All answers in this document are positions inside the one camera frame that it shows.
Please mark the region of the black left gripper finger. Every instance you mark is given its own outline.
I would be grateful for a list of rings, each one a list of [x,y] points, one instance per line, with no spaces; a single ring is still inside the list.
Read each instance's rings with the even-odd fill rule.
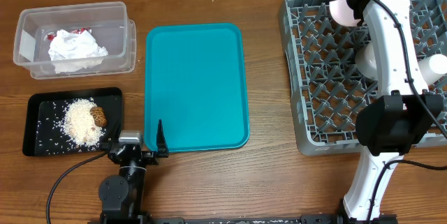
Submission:
[[[121,121],[117,120],[104,134],[101,140],[100,149],[110,149],[114,141],[117,139],[117,135],[120,132]]]
[[[168,146],[163,133],[163,124],[161,119],[159,119],[157,126],[156,146],[157,146],[157,154],[168,154]]]

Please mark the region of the large pink plate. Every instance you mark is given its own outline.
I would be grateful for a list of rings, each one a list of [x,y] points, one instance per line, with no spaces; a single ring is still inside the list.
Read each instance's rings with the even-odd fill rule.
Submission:
[[[356,27],[359,19],[353,16],[353,10],[348,6],[346,0],[330,0],[329,11],[332,19],[345,27]]]

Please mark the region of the grey bowl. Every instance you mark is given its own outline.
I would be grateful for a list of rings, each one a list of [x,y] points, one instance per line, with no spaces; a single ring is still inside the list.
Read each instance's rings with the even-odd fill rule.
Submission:
[[[376,59],[373,44],[369,43],[356,53],[355,63],[360,73],[370,80],[377,80]]]

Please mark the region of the white napkin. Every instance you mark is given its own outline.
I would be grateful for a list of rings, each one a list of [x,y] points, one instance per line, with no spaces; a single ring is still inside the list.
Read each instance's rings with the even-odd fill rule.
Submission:
[[[59,74],[97,66],[102,57],[108,56],[108,51],[87,31],[76,34],[61,29],[51,41],[48,54],[55,73]]]

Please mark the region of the red foil wrapper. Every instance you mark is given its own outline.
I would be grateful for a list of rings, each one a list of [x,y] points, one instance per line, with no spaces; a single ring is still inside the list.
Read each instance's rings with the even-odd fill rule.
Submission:
[[[84,27],[84,28],[72,30],[71,33],[81,34],[84,31],[91,33],[91,27]],[[52,31],[45,36],[45,40],[52,41],[56,36],[57,36],[57,33]]]

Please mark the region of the white paper cup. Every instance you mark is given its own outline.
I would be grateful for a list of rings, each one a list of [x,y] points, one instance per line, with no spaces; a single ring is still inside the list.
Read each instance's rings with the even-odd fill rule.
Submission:
[[[427,85],[431,85],[447,73],[447,57],[443,54],[434,54],[420,60],[418,66]]]

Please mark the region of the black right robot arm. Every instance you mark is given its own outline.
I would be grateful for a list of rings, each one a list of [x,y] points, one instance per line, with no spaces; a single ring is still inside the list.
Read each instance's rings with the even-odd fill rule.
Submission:
[[[356,55],[359,71],[376,80],[376,100],[356,119],[362,146],[359,165],[343,197],[340,223],[396,223],[380,204],[395,168],[418,144],[443,110],[443,98],[429,86],[446,73],[434,57],[416,57],[411,0],[330,0],[330,12],[346,27],[366,25],[370,43]]]

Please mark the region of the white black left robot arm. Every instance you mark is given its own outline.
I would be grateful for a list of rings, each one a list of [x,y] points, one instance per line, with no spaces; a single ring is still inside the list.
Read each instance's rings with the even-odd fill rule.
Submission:
[[[137,130],[123,130],[117,139],[109,141],[107,157],[119,166],[119,172],[106,177],[99,186],[101,223],[153,222],[141,206],[146,167],[158,165],[160,158],[169,156],[162,121],[157,126],[156,146],[156,151],[145,151],[143,135]]]

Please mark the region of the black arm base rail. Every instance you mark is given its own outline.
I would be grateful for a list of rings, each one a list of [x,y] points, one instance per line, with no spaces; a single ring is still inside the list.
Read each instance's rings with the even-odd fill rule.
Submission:
[[[89,221],[100,223],[146,223],[146,224],[396,224],[396,215],[381,215],[372,221],[357,221],[337,214],[305,214],[297,218],[223,218],[223,219],[183,219],[183,218],[143,218],[130,221]]]

